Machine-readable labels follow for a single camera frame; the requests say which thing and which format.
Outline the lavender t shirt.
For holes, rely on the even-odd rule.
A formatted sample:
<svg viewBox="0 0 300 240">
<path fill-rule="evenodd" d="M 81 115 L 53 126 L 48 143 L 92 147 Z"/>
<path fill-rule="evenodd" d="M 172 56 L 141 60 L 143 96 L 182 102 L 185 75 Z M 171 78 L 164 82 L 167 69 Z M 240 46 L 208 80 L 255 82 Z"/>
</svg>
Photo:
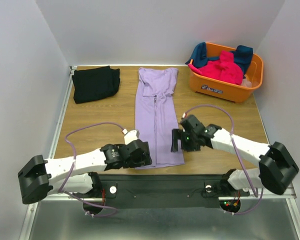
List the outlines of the lavender t shirt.
<svg viewBox="0 0 300 240">
<path fill-rule="evenodd" d="M 178 69 L 139 68 L 135 96 L 135 128 L 139 138 L 148 142 L 152 164 L 143 169 L 183 165 L 183 153 L 171 152 L 172 130 L 178 121 L 173 101 Z"/>
</svg>

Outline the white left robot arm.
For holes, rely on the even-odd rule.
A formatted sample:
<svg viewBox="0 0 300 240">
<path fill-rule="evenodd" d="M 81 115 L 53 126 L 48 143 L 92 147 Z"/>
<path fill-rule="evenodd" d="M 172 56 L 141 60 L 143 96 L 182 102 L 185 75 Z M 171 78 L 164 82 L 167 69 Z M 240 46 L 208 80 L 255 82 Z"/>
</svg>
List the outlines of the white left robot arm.
<svg viewBox="0 0 300 240">
<path fill-rule="evenodd" d="M 64 158 L 33 156 L 18 172 L 22 203 L 37 203 L 49 195 L 75 192 L 96 197 L 101 184 L 90 173 L 130 169 L 152 164 L 149 143 L 138 130 L 124 130 L 123 144 L 106 144 L 91 152 Z"/>
</svg>

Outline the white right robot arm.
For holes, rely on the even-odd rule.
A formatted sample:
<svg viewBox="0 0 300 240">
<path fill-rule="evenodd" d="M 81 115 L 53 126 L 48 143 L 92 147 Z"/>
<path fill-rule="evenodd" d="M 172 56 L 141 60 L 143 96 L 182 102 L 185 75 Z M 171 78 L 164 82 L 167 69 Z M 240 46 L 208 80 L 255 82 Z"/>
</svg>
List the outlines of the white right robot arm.
<svg viewBox="0 0 300 240">
<path fill-rule="evenodd" d="M 171 151 L 200 151 L 202 147 L 220 150 L 237 156 L 239 162 L 248 161 L 252 169 L 231 169 L 222 176 L 221 192 L 232 195 L 237 190 L 267 189 L 283 195 L 300 169 L 286 146 L 280 142 L 272 145 L 255 142 L 234 135 L 224 128 L 209 124 L 204 126 L 194 115 L 185 116 L 181 129 L 173 129 Z"/>
</svg>

